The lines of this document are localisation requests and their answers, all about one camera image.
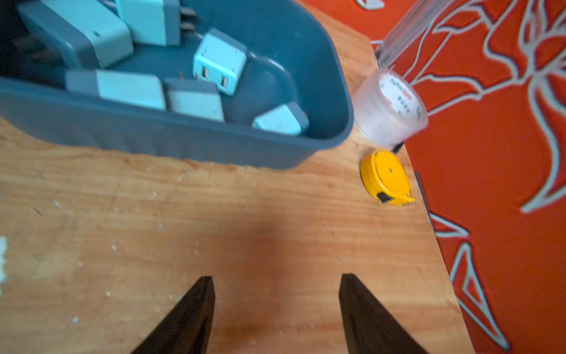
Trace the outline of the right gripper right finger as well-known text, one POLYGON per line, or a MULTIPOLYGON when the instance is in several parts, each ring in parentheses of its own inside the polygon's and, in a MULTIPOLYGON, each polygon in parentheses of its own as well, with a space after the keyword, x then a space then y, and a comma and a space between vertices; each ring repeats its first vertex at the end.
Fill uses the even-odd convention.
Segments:
POLYGON ((349 353, 425 353, 355 274, 343 274, 339 302, 349 353))

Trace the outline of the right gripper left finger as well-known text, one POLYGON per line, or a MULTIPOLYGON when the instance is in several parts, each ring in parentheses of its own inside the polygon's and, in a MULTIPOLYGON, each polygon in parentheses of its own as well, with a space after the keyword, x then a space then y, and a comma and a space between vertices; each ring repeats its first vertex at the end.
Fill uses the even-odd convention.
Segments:
POLYGON ((212 330, 215 288, 200 277, 135 353, 205 353, 212 330))

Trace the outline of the blue plug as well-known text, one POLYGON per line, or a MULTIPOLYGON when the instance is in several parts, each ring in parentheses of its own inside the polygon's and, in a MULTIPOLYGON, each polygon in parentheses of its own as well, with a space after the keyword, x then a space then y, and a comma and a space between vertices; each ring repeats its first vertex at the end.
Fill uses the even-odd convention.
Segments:
POLYGON ((231 36, 210 29, 193 57, 193 76, 215 84, 220 92, 233 96, 248 58, 248 47, 231 36))
POLYGON ((262 131, 299 136, 308 130, 310 121, 297 102, 290 102, 255 117, 251 126, 262 131))
POLYGON ((160 111, 167 110, 156 75, 108 70, 66 70, 67 91, 160 111))
POLYGON ((128 25, 135 44, 179 47, 181 32, 192 31, 196 11, 178 0, 116 0, 118 16, 128 25))
POLYGON ((17 11, 70 69, 104 69, 134 54, 128 25, 98 1, 23 1, 17 11))
POLYGON ((166 78, 163 85, 171 112, 225 122, 221 93, 214 83, 166 78))

